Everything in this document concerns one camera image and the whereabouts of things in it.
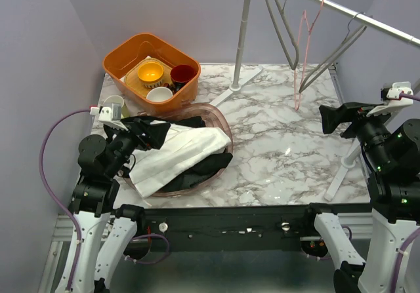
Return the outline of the clear pink plastic basket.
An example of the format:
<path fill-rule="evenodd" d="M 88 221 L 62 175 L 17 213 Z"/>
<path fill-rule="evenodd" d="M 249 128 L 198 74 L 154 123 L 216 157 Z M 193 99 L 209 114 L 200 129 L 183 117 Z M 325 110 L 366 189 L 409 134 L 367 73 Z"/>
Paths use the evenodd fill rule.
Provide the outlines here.
<path fill-rule="evenodd" d="M 215 106 L 212 106 L 210 104 L 198 103 L 198 104 L 192 104 L 190 106 L 186 106 L 183 109 L 178 109 L 178 110 L 171 111 L 169 113 L 164 113 L 164 114 L 157 114 L 155 116 L 150 116 L 146 114 L 140 115 L 140 117 L 153 118 L 155 123 L 158 121 L 168 122 L 168 120 L 179 121 L 182 119 L 187 119 L 187 118 L 191 118 L 195 116 L 200 116 L 208 127 L 221 128 L 230 137 L 232 141 L 232 143 L 227 147 L 227 152 L 233 154 L 233 138 L 232 138 L 232 133 L 230 131 L 230 127 L 226 119 L 224 118 L 224 115 Z M 193 191 L 197 191 L 198 189 L 202 188 L 203 186 L 205 186 L 206 184 L 208 184 L 215 178 L 219 177 L 224 172 L 224 170 L 225 168 L 218 171 L 212 178 L 204 181 L 203 183 L 201 183 L 200 185 L 194 188 L 190 188 L 190 189 L 186 189 L 186 190 L 174 192 L 174 193 L 164 193 L 161 190 L 159 190 L 158 192 L 154 193 L 151 197 L 177 197 L 181 195 L 186 195 Z M 131 182 L 129 178 L 129 175 L 124 176 L 123 180 L 129 187 L 136 190 L 133 183 Z"/>

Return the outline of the black mounting bar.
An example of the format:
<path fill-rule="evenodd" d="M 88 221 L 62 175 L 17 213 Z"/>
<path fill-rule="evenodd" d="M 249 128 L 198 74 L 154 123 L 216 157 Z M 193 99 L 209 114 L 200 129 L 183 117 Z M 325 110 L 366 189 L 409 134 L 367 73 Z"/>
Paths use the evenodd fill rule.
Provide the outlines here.
<path fill-rule="evenodd" d="M 145 211 L 145 230 L 159 233 L 159 224 L 165 223 L 166 239 L 132 241 L 125 253 L 140 256 L 167 248 L 171 252 L 297 251 L 301 242 L 320 238 L 313 226 L 318 210 L 337 214 L 341 225 L 351 229 L 353 239 L 371 237 L 368 203 L 158 208 Z"/>

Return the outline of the orange plastic bin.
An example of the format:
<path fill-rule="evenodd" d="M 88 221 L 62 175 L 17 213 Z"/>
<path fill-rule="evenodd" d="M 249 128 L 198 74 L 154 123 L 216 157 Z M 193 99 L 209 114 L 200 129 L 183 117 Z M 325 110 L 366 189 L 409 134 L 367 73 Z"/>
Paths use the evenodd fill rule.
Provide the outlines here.
<path fill-rule="evenodd" d="M 185 64 L 193 67 L 196 75 L 171 99 L 165 102 L 150 102 L 146 97 L 135 94 L 125 84 L 126 74 L 146 60 L 156 60 L 162 64 L 165 68 L 164 83 L 172 83 L 170 70 L 178 65 Z M 200 64 L 178 48 L 151 33 L 136 34 L 120 44 L 106 55 L 102 66 L 122 94 L 150 114 L 165 113 L 186 106 L 196 99 L 198 93 Z"/>

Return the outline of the white mug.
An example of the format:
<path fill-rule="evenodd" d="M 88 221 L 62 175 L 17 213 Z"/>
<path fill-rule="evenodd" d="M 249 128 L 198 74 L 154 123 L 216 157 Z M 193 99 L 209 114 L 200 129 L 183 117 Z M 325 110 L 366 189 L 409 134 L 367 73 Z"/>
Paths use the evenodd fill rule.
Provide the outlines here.
<path fill-rule="evenodd" d="M 103 106 L 108 106 L 108 107 L 110 107 L 112 104 L 117 104 L 119 106 L 119 112 L 120 112 L 120 118 L 121 119 L 128 118 L 128 117 L 131 116 L 131 114 L 128 110 L 127 104 L 125 103 L 122 96 L 119 96 L 119 95 L 109 96 L 102 103 Z"/>

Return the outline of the dark red cup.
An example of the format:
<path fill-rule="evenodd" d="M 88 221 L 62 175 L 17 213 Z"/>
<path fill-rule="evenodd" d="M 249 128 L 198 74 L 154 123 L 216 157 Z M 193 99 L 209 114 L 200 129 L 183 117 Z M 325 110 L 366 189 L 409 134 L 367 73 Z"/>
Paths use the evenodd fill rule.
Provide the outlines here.
<path fill-rule="evenodd" d="M 171 80 L 173 83 L 173 92 L 178 92 L 195 75 L 195 69 L 189 65 L 183 64 L 174 67 L 170 72 Z"/>

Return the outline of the white bowl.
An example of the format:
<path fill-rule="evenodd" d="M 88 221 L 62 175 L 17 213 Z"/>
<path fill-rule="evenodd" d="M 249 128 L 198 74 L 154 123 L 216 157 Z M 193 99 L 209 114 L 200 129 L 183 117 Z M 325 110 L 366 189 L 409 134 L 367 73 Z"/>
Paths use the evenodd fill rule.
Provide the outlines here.
<path fill-rule="evenodd" d="M 146 96 L 146 99 L 150 102 L 165 102 L 171 99 L 173 92 L 167 87 L 156 87 L 153 88 Z"/>

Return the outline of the woven bamboo mat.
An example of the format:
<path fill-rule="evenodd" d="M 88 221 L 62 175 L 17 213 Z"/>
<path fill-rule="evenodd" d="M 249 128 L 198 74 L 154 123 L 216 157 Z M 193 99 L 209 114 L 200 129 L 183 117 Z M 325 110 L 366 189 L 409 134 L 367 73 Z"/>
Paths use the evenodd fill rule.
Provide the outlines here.
<path fill-rule="evenodd" d="M 146 62 L 158 62 L 155 60 L 146 60 L 141 62 L 138 66 L 132 69 L 128 74 L 125 76 L 125 84 L 137 95 L 146 97 L 146 95 L 152 90 L 152 88 L 146 88 L 139 80 L 137 71 L 140 65 Z"/>

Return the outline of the yellow bowl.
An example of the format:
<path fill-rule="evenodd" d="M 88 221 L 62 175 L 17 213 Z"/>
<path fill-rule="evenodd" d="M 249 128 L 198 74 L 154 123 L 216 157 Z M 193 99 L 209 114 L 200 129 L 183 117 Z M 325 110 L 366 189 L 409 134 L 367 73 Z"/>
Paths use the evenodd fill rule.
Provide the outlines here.
<path fill-rule="evenodd" d="M 158 62 L 146 62 L 139 66 L 137 75 L 146 88 L 160 87 L 163 82 L 164 68 Z"/>

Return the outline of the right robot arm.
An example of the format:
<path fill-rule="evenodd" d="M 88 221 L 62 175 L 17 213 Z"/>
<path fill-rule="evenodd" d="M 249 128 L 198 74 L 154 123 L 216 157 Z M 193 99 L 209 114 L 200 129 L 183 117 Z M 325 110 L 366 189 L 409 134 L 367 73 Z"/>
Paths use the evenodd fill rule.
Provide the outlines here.
<path fill-rule="evenodd" d="M 320 106 L 322 129 L 341 123 L 342 138 L 357 138 L 370 175 L 372 235 L 366 259 L 355 251 L 334 212 L 302 218 L 303 230 L 320 234 L 333 260 L 336 292 L 403 292 L 411 245 L 419 236 L 419 120 L 409 119 L 390 133 L 373 104 Z"/>

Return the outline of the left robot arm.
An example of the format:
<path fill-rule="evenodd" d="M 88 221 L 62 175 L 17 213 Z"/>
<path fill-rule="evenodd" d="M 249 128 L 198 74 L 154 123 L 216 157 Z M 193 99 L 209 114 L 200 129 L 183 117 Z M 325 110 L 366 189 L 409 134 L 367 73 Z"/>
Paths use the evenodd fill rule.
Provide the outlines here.
<path fill-rule="evenodd" d="M 117 173 L 136 149 L 160 149 L 170 124 L 139 117 L 124 119 L 123 128 L 106 127 L 107 136 L 92 134 L 79 144 L 80 179 L 73 191 L 76 221 L 66 265 L 57 292 L 108 292 L 114 271 L 133 237 L 145 231 L 140 206 L 114 209 L 120 184 Z"/>

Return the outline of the silver clothes rack rail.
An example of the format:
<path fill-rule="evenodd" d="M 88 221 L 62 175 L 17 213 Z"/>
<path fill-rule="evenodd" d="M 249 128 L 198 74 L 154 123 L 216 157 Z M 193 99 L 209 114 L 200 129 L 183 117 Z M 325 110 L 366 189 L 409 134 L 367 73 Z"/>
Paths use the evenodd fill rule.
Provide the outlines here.
<path fill-rule="evenodd" d="M 369 28 L 376 29 L 377 31 L 380 31 L 381 33 L 384 33 L 386 35 L 389 35 L 397 40 L 400 40 L 408 45 L 411 45 L 413 47 L 419 48 L 419 39 L 416 38 L 414 35 L 410 35 L 406 32 L 403 32 L 399 29 L 396 29 L 390 25 L 387 25 L 385 23 L 382 23 L 374 18 L 368 17 L 366 14 L 357 13 L 356 11 L 349 9 L 347 7 L 344 7 L 338 3 L 335 3 L 330 0 L 311 0 L 317 3 L 323 3 L 324 7 L 327 9 L 335 10 L 339 12 L 340 14 L 343 14 L 345 16 L 348 16 L 350 18 L 355 18 L 356 21 L 360 22 L 364 26 L 367 26 Z"/>

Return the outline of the white skirt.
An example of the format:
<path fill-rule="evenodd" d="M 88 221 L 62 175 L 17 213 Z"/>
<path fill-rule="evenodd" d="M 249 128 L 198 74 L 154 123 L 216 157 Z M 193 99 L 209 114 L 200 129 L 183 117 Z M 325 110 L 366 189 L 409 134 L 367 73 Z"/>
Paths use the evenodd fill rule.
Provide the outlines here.
<path fill-rule="evenodd" d="M 136 162 L 129 177 L 147 198 L 176 176 L 232 143 L 219 127 L 191 128 L 172 124 L 160 149 L 134 150 Z"/>

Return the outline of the black garment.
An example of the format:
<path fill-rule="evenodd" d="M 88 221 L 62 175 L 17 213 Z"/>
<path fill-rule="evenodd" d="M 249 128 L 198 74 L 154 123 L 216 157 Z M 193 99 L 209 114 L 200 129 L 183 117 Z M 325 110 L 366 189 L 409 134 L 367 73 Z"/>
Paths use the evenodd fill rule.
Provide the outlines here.
<path fill-rule="evenodd" d="M 200 116 L 182 119 L 179 121 L 168 120 L 168 123 L 171 125 L 176 124 L 191 128 L 208 127 Z M 227 152 L 226 147 L 222 149 L 220 153 L 213 153 L 193 167 L 185 170 L 176 176 L 175 179 L 164 185 L 160 190 L 164 193 L 174 193 L 194 188 L 204 181 L 212 178 L 218 171 L 226 168 L 232 158 L 233 154 Z"/>

